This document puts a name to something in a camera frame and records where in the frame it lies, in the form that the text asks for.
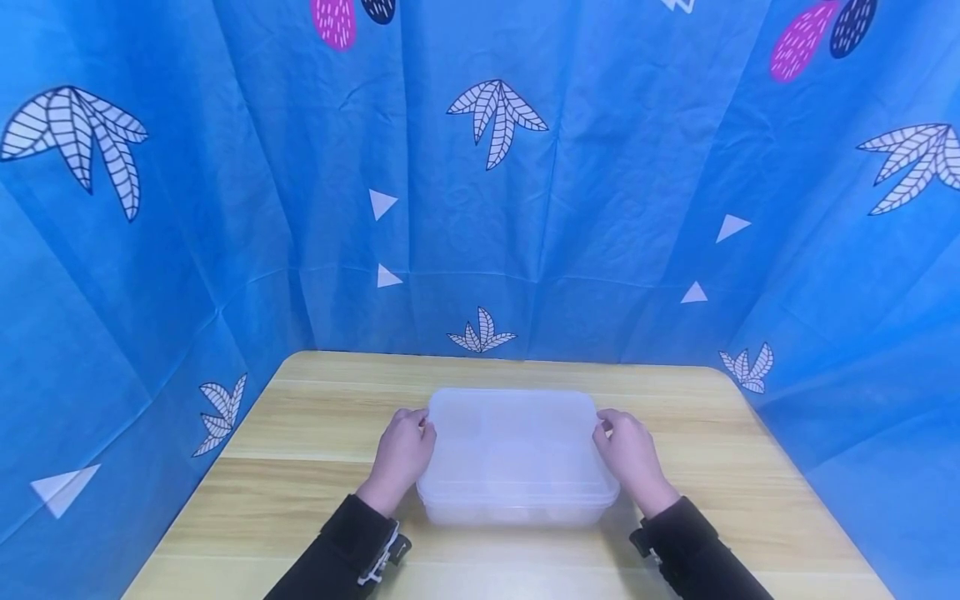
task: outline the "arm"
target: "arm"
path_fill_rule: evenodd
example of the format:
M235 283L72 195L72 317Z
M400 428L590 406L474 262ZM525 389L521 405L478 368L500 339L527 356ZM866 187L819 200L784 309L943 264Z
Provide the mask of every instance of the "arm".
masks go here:
M657 554L670 587L683 600L772 600L693 503L667 481L643 423L614 410L597 417L601 423L593 440L600 456L645 516L631 541L644 556Z
M391 519L400 499L426 470L437 432L425 410L400 409L380 438L370 478L347 496L320 535L265 600L362 600L361 586L396 532Z

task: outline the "white triangle print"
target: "white triangle print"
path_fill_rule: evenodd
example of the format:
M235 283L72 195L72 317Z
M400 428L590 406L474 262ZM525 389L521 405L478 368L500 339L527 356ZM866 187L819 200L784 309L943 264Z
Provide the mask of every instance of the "white triangle print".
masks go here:
M60 518L70 508L73 501L77 499L80 492L84 490L86 484L90 483L90 479L93 478L98 468L100 468L100 465L94 465L93 467L70 471L63 475L37 479L30 485L33 486L34 492L40 496L54 518Z
M387 287L398 283L403 283L398 276L387 271L387 268L383 265L376 266L376 287Z
M748 228L750 225L750 221L744 221L740 217L734 217L733 215L725 216L723 218L723 225L720 226L720 233L717 234L716 243L719 244L741 229Z
M690 302L706 302L707 295L704 294L704 288L700 287L700 283L697 281L693 282L693 285L690 286L690 289L686 290L684 299L680 300L680 304L689 304Z
M373 218L379 221L383 213L390 210L390 207L396 204L396 198L370 190L370 204L373 206Z

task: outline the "container lid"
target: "container lid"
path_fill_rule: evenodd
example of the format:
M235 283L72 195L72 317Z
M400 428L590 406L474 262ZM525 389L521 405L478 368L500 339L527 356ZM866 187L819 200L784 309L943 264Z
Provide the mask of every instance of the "container lid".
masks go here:
M430 398L437 445L417 482L427 504L609 506L620 486L593 445L580 392L447 388Z

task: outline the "wood grain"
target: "wood grain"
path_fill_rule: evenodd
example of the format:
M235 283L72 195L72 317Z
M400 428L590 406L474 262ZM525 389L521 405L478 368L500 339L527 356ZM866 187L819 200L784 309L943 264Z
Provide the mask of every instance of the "wood grain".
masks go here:
M628 410L778 600L891 598L719 372L337 352L284 363L125 598L262 598L366 477L393 412L446 386L580 390ZM627 542L625 498L575 531L433 527L414 493L398 516L414 550L381 599L674 597Z

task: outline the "black sleeve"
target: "black sleeve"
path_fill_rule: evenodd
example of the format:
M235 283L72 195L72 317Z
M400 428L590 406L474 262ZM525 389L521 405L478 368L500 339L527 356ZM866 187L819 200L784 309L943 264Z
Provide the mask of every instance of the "black sleeve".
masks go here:
M631 541L683 600L773 600L686 497L640 526Z
M374 582L357 580L380 557L394 531L393 521L347 496L320 535L270 590L265 600L360 600Z

